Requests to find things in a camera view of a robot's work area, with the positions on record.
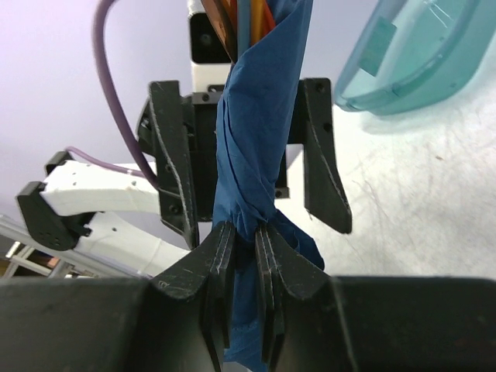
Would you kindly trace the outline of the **teal plastic knife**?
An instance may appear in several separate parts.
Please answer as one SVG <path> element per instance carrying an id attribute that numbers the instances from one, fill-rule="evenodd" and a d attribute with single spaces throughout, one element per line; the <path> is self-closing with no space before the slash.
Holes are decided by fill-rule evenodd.
<path id="1" fill-rule="evenodd" d="M 251 1 L 237 1 L 237 47 L 241 57 L 250 47 Z"/>

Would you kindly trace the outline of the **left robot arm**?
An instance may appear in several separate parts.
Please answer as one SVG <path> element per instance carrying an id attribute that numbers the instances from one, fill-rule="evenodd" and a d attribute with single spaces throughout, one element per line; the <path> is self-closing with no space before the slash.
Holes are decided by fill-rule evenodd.
<path id="1" fill-rule="evenodd" d="M 156 214 L 196 247 L 198 226 L 213 212 L 221 94 L 220 86 L 211 86 L 181 96 L 177 81 L 152 82 L 137 133 L 139 148 L 153 158 L 157 186 L 127 164 L 83 164 L 70 150 L 60 151 L 46 164 L 46 178 L 17 195 L 29 235 L 58 255 L 79 251 L 130 275 L 158 274 L 183 252 L 128 227 L 120 212 Z M 304 149 L 306 210 L 335 231 L 350 233 L 352 212 L 336 166 L 327 78 L 299 82 L 289 143 Z"/>

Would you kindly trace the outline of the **blue paper napkin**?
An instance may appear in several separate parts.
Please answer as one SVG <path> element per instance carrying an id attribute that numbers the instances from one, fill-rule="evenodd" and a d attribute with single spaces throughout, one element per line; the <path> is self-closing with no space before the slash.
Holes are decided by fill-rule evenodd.
<path id="1" fill-rule="evenodd" d="M 265 371 L 257 314 L 255 232 L 268 222 L 291 248 L 316 265 L 324 260 L 315 241 L 274 204 L 275 184 L 288 144 L 310 1 L 272 1 L 276 26 L 232 67 L 217 106 L 217 171 L 212 221 L 236 228 L 231 341 L 228 362 Z"/>

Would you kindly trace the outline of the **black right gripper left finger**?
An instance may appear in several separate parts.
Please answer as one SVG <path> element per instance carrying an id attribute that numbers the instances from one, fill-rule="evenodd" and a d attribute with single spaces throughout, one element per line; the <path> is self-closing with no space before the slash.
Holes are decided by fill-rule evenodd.
<path id="1" fill-rule="evenodd" d="M 218 224 L 152 280 L 1 284 L 3 371 L 219 371 L 229 345 L 236 231 Z"/>

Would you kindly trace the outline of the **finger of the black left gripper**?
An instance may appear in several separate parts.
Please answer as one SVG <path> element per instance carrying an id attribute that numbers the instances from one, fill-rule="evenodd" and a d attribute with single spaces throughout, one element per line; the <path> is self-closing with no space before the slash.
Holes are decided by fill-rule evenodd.
<path id="1" fill-rule="evenodd" d="M 305 208 L 338 233 L 349 234 L 353 215 L 336 164 L 330 80 L 305 79 L 303 92 Z"/>
<path id="2" fill-rule="evenodd" d="M 198 218 L 179 84 L 154 81 L 149 93 L 160 217 L 193 250 L 199 244 Z"/>

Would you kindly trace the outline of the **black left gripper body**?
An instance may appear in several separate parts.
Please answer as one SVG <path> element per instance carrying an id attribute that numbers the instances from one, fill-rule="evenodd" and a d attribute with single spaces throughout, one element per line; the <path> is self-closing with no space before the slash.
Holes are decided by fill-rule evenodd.
<path id="1" fill-rule="evenodd" d="M 222 91 L 192 93 L 181 97 L 183 125 L 188 134 L 193 182 L 199 222 L 212 221 L 216 172 L 216 114 Z M 152 145 L 151 113 L 148 99 L 136 126 L 141 150 L 155 157 Z M 290 198 L 287 177 L 287 157 L 284 154 L 275 188 L 275 198 Z"/>

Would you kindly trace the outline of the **copper metal spoon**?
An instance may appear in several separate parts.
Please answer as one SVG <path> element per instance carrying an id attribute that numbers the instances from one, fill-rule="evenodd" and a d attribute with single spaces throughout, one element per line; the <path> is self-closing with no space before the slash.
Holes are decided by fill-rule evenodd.
<path id="1" fill-rule="evenodd" d="M 213 29 L 234 64 L 238 59 L 237 1 L 201 0 Z"/>

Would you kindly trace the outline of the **teal plastic bin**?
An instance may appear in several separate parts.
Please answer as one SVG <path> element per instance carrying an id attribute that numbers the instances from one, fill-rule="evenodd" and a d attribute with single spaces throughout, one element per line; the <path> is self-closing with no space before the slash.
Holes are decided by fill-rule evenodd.
<path id="1" fill-rule="evenodd" d="M 494 35 L 493 1 L 380 1 L 335 84 L 335 103 L 383 116 L 446 100 L 471 80 Z"/>

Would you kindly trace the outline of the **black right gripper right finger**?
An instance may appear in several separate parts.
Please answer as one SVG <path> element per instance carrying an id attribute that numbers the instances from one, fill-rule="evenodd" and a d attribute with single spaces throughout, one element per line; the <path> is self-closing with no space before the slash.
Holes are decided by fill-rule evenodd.
<path id="1" fill-rule="evenodd" d="M 272 226 L 256 234 L 271 371 L 493 371 L 495 282 L 329 276 Z"/>

